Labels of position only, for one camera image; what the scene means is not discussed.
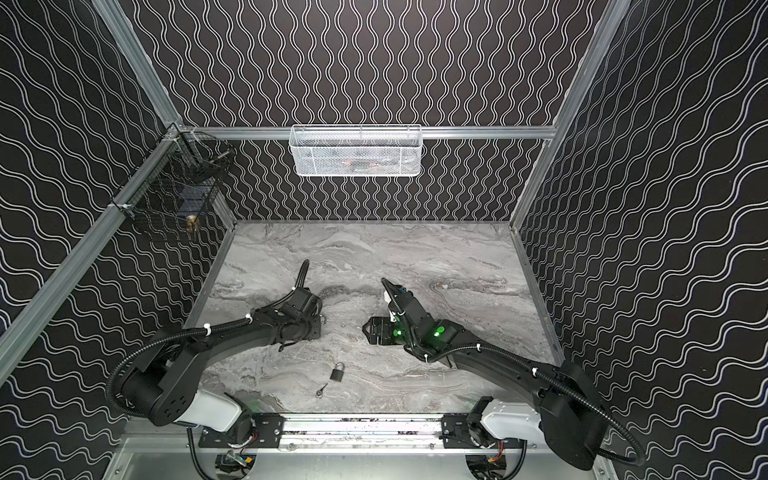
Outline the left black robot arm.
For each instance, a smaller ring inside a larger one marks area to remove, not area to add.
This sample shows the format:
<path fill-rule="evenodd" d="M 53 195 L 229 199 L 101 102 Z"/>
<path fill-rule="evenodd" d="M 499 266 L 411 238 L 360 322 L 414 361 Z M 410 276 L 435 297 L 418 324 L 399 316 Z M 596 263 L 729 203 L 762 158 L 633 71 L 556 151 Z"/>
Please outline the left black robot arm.
<path fill-rule="evenodd" d="M 107 402 L 124 415 L 156 426 L 178 423 L 192 408 L 204 371 L 244 351 L 284 349 L 321 336 L 322 299 L 305 287 L 245 317 L 207 327 L 163 329 L 119 361 L 106 386 Z"/>

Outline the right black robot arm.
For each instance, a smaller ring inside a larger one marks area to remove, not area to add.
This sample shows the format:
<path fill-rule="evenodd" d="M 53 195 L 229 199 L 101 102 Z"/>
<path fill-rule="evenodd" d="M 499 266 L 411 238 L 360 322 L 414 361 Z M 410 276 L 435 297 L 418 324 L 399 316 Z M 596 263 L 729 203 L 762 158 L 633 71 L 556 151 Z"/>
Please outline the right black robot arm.
<path fill-rule="evenodd" d="M 536 413 L 535 429 L 561 460 L 581 470 L 593 467 L 610 426 L 608 409 L 581 367 L 523 357 L 481 339 L 465 326 L 436 319 L 414 294 L 397 285 L 385 292 L 386 316 L 363 324 L 368 342 L 401 346 L 424 363 L 470 372 L 520 395 Z"/>

